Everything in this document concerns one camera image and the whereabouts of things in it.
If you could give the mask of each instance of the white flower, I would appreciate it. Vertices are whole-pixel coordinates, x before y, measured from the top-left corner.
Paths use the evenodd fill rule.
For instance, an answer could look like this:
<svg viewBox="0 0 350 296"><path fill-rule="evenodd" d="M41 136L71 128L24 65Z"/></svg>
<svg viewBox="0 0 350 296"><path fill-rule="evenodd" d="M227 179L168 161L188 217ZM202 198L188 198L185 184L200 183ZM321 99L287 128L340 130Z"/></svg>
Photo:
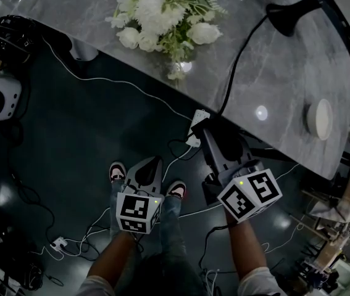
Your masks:
<svg viewBox="0 0 350 296"><path fill-rule="evenodd" d="M190 48L191 50L194 49L194 46L191 43L187 42L187 41L183 41L183 42L181 42L181 44L186 46L186 47L188 47L188 48Z"/></svg>
<svg viewBox="0 0 350 296"><path fill-rule="evenodd" d="M201 15L190 15L188 18L187 18L187 22L190 23L190 24L197 24L199 21L202 20L202 16Z"/></svg>
<svg viewBox="0 0 350 296"><path fill-rule="evenodd" d="M138 45L139 32L132 27L126 27L116 34L124 47L135 49Z"/></svg>
<svg viewBox="0 0 350 296"><path fill-rule="evenodd" d="M205 20L206 22L209 22L209 21L213 20L214 16L215 16L214 11L212 11L212 10L207 11L207 12L205 13L205 15L204 15L204 20Z"/></svg>
<svg viewBox="0 0 350 296"><path fill-rule="evenodd" d="M139 0L135 7L135 19L143 31L155 35L166 34L183 19L185 8L177 4L174 8L166 6L162 12L165 0Z"/></svg>
<svg viewBox="0 0 350 296"><path fill-rule="evenodd" d="M139 34L139 48L142 51L152 52L157 49L158 36L146 31Z"/></svg>
<svg viewBox="0 0 350 296"><path fill-rule="evenodd" d="M134 0L117 0L121 12L129 12L135 7Z"/></svg>
<svg viewBox="0 0 350 296"><path fill-rule="evenodd" d="M199 45L213 43L221 35L217 25L208 23L197 23L187 31L187 37Z"/></svg>
<svg viewBox="0 0 350 296"><path fill-rule="evenodd" d="M130 17L126 13L120 13L116 17L105 18L105 21L111 22L112 28L115 28L115 27L123 28L130 21Z"/></svg>

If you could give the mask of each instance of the white cable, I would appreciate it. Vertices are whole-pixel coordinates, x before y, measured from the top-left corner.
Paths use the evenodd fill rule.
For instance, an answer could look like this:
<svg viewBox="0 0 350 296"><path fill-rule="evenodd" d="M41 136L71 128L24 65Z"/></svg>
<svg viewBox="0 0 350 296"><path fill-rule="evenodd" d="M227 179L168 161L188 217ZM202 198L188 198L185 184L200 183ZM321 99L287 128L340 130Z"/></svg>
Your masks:
<svg viewBox="0 0 350 296"><path fill-rule="evenodd" d="M276 248L273 248L272 250L269 250L268 252L266 252L268 250L268 248L266 248L266 250L264 251L265 253L271 253L272 251L275 251L276 249L279 249L279 248L282 248L284 245L286 245L287 243L289 243L293 236L294 236L294 233L296 232L296 230L300 231L300 230L303 230L304 229L304 225L303 224L297 224L297 226L294 228L293 232L291 233L291 237L290 239L288 239L284 244L282 245L279 245L278 247Z"/></svg>
<svg viewBox="0 0 350 296"><path fill-rule="evenodd" d="M57 251L58 253L60 253L62 255L61 259L57 259L50 253L50 251L46 247L44 247L44 249L46 249L47 253L50 254L50 256L56 261L61 261L65 257L60 251Z"/></svg>
<svg viewBox="0 0 350 296"><path fill-rule="evenodd" d="M47 253L50 254L50 256L51 256L54 260L56 260L56 261L61 261L61 260L64 258L64 255L63 255L60 251L58 251L58 252L62 255L62 258L61 258L61 259L57 259L56 257L54 257L54 256L50 253L50 251L49 251L45 246L43 246L43 249L41 249L41 252L40 252L40 253L39 253L39 252L34 252L34 251L30 251L30 253L34 253L34 254L37 254L37 255L42 255L43 252L44 252L44 250L46 250Z"/></svg>
<svg viewBox="0 0 350 296"><path fill-rule="evenodd" d="M182 157L184 157L186 154L188 154L192 148L193 148L193 146L190 146L190 148L187 149L187 151L186 151L183 155L181 155L180 157L178 157L178 158L176 158L176 159L173 159L172 162L168 164L167 169L165 170L165 173L164 173L164 177L162 178L162 182L164 182L165 177L167 176L169 167L170 167L173 163L175 163L177 160L179 160L180 158L182 158Z"/></svg>
<svg viewBox="0 0 350 296"><path fill-rule="evenodd" d="M211 291L212 291L212 296L214 295L214 283L216 282L217 274L218 274L219 271L220 271L220 269L217 269L216 274L215 274L215 276L214 276L214 278L213 278L212 289L211 289Z"/></svg>
<svg viewBox="0 0 350 296"><path fill-rule="evenodd" d="M58 56L56 55L56 53L54 52L54 50L52 49L51 45L43 38L43 41L50 47L52 54L54 55L54 57L65 67L65 69L72 75L74 76L76 79L82 80L82 81L92 81L92 80L106 80L106 81L110 81L113 83L126 83L126 84L130 84L133 87L135 87L137 90L139 90L140 92L142 92L145 96L148 97L152 97L153 99L157 99L158 101L161 101L162 103L164 103L173 113L175 113L176 115L179 115L183 118L185 118L186 120L189 121L193 121L192 119L190 119L190 117L187 117L181 113L176 112L168 103L166 103L166 101L164 101L163 99L156 97L156 96L152 96L151 94L148 94L146 92L144 92L142 89L140 89L139 87L137 87L135 84L133 84L132 82L129 81L123 81L123 80L111 80L108 78L103 78L103 77L96 77L96 78L80 78L78 76L76 76L73 72L71 72L68 67L65 66L65 64L60 60L60 58L58 58Z"/></svg>
<svg viewBox="0 0 350 296"><path fill-rule="evenodd" d="M206 275L205 275L205 283L206 283L206 289L207 289L207 292L209 293L210 296L213 296L213 291L214 291L214 283L216 281L216 278L217 278L217 272L219 272L220 270L217 269L217 270L214 270L214 269L210 269L208 272L206 272ZM212 283L212 288L209 287L209 283L207 281L207 277L209 275L209 273L212 273L212 272L215 272L215 276L214 276L214 279L213 279L213 283Z"/></svg>
<svg viewBox="0 0 350 296"><path fill-rule="evenodd" d="M86 239L89 237L89 236L92 236L93 234L98 234L100 232L103 232L103 231L108 231L108 229L102 229L102 230L98 230L98 231L94 231L92 232L91 234L88 234ZM73 240L73 239L64 239L65 241L72 241L72 242L77 242L78 244L81 243L83 240L81 241L77 241L77 240Z"/></svg>
<svg viewBox="0 0 350 296"><path fill-rule="evenodd" d="M34 252L34 251L30 251L30 253L34 253L34 254L37 254L37 255L42 255L44 252L44 246L43 246L43 249L41 249L41 252Z"/></svg>
<svg viewBox="0 0 350 296"><path fill-rule="evenodd" d="M269 249L269 242L264 242L263 244L261 244L261 246L263 246L264 244L267 245L267 247L265 248L264 252L268 251Z"/></svg>
<svg viewBox="0 0 350 296"><path fill-rule="evenodd" d="M213 208L216 208L216 207L219 207L219 206L222 206L223 204L218 204L216 206L213 206L213 207L209 207L207 209L204 209L204 210L199 210L198 212L194 212L194 213L188 213L188 214L184 214L182 216L179 216L179 218L183 218L183 217L187 217L187 216L191 216L191 215L196 215L196 214L199 214L199 213L204 213L204 212L207 212L208 210L212 210Z"/></svg>
<svg viewBox="0 0 350 296"><path fill-rule="evenodd" d="M102 229L102 230L98 230L98 231L95 231L95 232L90 233L90 231L92 230L93 226L94 226L99 220L101 220L101 218L103 217L103 215L105 215L105 213L106 213L108 210L110 210L110 207L107 207L107 208L103 211L103 213L101 214L101 216L100 216L96 221L94 221L94 223L90 226L89 230L88 230L87 233L84 235L84 237L82 238L81 241L77 241L77 240L73 240L73 239L64 239L65 241L73 241L73 242L78 242L78 243L80 243L80 251L79 251L78 254L70 255L70 254L67 254L66 252L64 252L62 249L61 249L61 251L64 252L66 255L69 255L70 257L78 257L79 255L81 255L83 243L84 243L85 240L87 240L87 238L88 238L89 236L91 236L91 235L93 235L93 234L97 234L97 233L99 233L99 232L107 231L107 229Z"/></svg>
<svg viewBox="0 0 350 296"><path fill-rule="evenodd" d="M282 176L285 176L286 174L292 172L292 170L293 170L295 167L297 167L297 166L299 166L299 163L297 163L294 167L292 167L292 168L291 168L290 170L288 170L286 173L283 173L281 176L277 177L277 178L276 178L276 181L278 181Z"/></svg>

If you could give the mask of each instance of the electrical outlet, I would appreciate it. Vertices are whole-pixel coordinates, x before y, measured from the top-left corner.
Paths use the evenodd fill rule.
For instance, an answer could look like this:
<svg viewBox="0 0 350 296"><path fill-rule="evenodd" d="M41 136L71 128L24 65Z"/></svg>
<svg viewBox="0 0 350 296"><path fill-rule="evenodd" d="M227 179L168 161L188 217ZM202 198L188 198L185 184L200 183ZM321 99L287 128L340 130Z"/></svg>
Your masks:
<svg viewBox="0 0 350 296"><path fill-rule="evenodd" d="M58 237L56 240L54 240L52 242L52 244L50 245L55 251L60 252L61 251L61 246L66 247L67 246L67 242L64 240L63 237Z"/></svg>
<svg viewBox="0 0 350 296"><path fill-rule="evenodd" d="M198 124L199 122L203 121L205 118L210 118L210 113L206 112L205 110L195 110L193 121L191 122L191 126L188 130L188 135L191 134L191 127L193 127L195 124ZM195 137L195 135L190 136L186 144L191 146L191 147L196 147L198 148L201 145L201 141Z"/></svg>

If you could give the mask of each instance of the gray marble tabletop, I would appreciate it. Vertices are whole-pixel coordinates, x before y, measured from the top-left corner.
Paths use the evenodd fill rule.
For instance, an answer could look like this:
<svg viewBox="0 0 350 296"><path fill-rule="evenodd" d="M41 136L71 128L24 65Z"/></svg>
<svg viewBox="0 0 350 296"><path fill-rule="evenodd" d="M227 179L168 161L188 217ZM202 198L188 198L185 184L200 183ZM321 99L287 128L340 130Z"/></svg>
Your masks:
<svg viewBox="0 0 350 296"><path fill-rule="evenodd" d="M231 63L267 3L299 0L218 0L229 11L216 21L223 33L215 43L197 47L191 70L177 89L218 110ZM21 0L16 13L84 41L163 83L168 67L163 55L124 48L104 19L116 0ZM327 99L333 131L326 141L309 134L305 110ZM266 117L258 114L267 111ZM350 57L324 12L315 10L297 24L295 35L282 36L267 20L257 30L236 69L224 116L304 167L332 178L339 165L350 124Z"/></svg>

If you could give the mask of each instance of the glossy floor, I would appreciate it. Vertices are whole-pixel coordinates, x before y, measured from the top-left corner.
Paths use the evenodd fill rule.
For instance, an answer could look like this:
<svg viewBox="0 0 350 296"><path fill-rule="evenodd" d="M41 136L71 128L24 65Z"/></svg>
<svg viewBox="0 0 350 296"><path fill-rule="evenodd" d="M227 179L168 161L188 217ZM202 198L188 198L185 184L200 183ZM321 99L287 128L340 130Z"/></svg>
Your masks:
<svg viewBox="0 0 350 296"><path fill-rule="evenodd" d="M88 76L134 82L191 118L194 110L200 107L175 90L106 55L100 54L83 69ZM81 239L86 227L109 204L109 165L121 160L130 167L146 157L161 155L166 167L173 159L167 141L185 137L190 122L128 84L75 79L46 46L33 60L29 73L32 93L28 113L22 120L24 142L12 151L10 162L23 183L34 187L42 202L54 212L56 222L50 236ZM248 141L254 146L268 147L253 139ZM47 244L44 231L51 222L50 216L43 209L26 205L19 199L7 170L6 143L0 135L0 208L9 215L15 227L36 243L36 250L41 251ZM174 151L179 154L185 149L181 144L174 146ZM263 160L263 163L276 177L294 165L273 160ZM201 182L208 172L202 153L190 161L176 162L169 169L163 188L174 179L182 179L188 186L182 213L206 208ZM279 185L283 198L251 220L260 242L269 242L270 249L286 242L296 226L287 212L301 217L308 203L298 188L304 172L305 169L298 166L282 177ZM206 233L224 222L222 208L181 219L188 256L196 270ZM109 214L99 224L108 226ZM147 254L158 252L158 227L141 242ZM91 236L91 242L102 250L108 237L107 232L102 232ZM267 255L269 266L286 258L275 270L288 271L308 238L310 234L305 230L296 231L285 248ZM70 246L69 249L75 251L76 248ZM42 261L47 274L59 278L65 287L58 287L45 279L36 295L72 295L91 266L91 262L77 257L55 261L46 252ZM233 270L227 231L215 232L211 236L205 265L222 271ZM224 295L235 295L238 284L235 274L223 274L217 282Z"/></svg>

